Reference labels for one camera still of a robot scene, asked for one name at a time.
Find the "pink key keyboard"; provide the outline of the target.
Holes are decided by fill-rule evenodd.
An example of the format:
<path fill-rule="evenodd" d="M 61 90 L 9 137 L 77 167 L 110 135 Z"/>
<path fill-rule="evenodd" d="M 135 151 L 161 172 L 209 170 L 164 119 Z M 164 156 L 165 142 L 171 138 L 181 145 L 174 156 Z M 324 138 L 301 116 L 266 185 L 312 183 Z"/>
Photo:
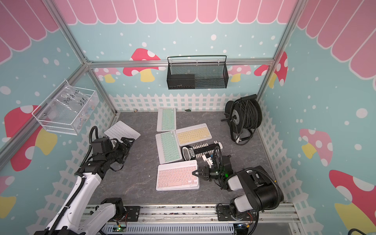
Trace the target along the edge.
<path fill-rule="evenodd" d="M 197 160 L 161 164 L 158 166 L 157 191 L 199 189 L 199 178 L 193 175 L 198 170 Z"/>

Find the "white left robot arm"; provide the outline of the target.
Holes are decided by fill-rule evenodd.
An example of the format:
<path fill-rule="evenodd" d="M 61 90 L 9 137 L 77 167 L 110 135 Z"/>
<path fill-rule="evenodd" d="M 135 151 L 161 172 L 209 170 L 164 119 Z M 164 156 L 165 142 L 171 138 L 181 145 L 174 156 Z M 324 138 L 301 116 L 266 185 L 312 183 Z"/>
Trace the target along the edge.
<path fill-rule="evenodd" d="M 81 217 L 108 170 L 114 163 L 124 165 L 134 139 L 109 137 L 89 140 L 89 150 L 74 174 L 76 183 L 57 215 L 37 235 L 95 235 L 110 220 L 119 222 L 128 215 L 119 197 L 107 198 L 81 224 Z"/>

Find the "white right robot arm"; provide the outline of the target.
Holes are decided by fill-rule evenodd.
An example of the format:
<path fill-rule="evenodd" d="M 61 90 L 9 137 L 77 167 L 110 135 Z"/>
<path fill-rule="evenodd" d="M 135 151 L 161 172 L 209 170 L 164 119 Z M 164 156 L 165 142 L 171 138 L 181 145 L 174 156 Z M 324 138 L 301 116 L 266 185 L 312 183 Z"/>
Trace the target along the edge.
<path fill-rule="evenodd" d="M 213 155 L 211 160 L 212 167 L 199 168 L 192 175 L 214 181 L 222 190 L 243 191 L 243 195 L 232 199 L 228 205 L 217 205 L 218 220 L 256 220 L 259 212 L 276 209 L 284 201 L 282 190 L 262 166 L 234 172 L 230 155 Z"/>

